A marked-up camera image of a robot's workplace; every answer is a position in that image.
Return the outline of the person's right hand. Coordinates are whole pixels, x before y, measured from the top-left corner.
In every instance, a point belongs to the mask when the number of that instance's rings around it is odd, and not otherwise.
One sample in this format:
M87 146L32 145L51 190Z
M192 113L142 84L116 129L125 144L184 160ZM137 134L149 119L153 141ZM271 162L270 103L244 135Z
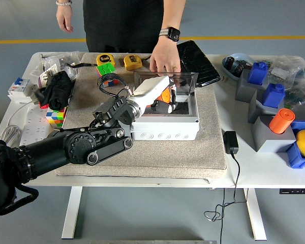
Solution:
M66 32L72 33L72 7L70 2L57 2L57 12L56 12L56 19L58 22L59 28Z

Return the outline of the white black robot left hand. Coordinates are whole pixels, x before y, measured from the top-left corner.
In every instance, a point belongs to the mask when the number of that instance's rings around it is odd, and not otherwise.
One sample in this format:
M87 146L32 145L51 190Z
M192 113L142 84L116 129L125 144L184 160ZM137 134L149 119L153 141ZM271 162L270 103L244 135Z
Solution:
M128 99L128 103L134 107L136 117L145 113L146 107L150 107L156 113L169 114L176 108L175 83L169 76L158 76L145 79Z

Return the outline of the person's left hand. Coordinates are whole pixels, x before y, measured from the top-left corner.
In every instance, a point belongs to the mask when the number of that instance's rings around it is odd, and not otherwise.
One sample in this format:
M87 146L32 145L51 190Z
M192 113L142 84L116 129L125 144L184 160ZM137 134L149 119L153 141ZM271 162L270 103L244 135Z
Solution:
M180 72L180 58L176 42L160 36L150 57L149 68L152 72Z

